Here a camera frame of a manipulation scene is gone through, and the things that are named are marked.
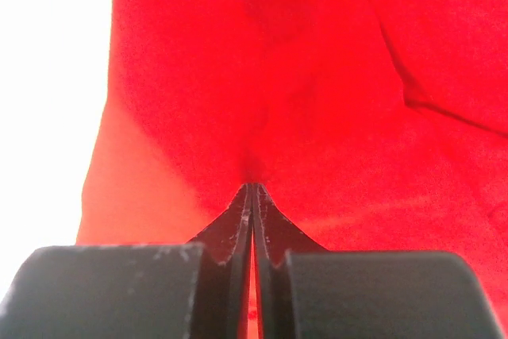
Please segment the red t shirt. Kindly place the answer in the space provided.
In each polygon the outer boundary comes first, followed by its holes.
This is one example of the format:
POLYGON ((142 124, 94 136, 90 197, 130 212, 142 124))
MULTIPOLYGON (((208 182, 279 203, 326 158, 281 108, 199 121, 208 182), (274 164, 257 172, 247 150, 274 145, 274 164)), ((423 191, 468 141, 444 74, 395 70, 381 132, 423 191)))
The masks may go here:
POLYGON ((507 323, 507 0, 113 0, 80 245, 262 183, 332 250, 462 256, 507 323))

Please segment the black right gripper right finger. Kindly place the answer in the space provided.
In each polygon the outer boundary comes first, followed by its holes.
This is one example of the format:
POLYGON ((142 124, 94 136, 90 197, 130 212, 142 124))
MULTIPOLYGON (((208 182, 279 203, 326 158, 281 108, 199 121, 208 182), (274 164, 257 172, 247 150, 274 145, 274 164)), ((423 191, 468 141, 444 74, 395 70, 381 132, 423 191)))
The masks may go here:
POLYGON ((261 183, 252 185, 252 224, 260 337, 295 338, 286 254, 322 253, 328 250, 291 222, 261 183))

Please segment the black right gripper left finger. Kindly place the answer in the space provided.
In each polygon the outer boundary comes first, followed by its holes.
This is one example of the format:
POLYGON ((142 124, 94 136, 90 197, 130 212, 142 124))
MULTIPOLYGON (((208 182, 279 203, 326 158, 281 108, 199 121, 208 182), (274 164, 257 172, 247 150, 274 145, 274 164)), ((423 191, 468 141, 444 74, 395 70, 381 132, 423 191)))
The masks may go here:
POLYGON ((202 247, 192 338, 246 338, 252 252, 252 185, 190 242, 202 247))

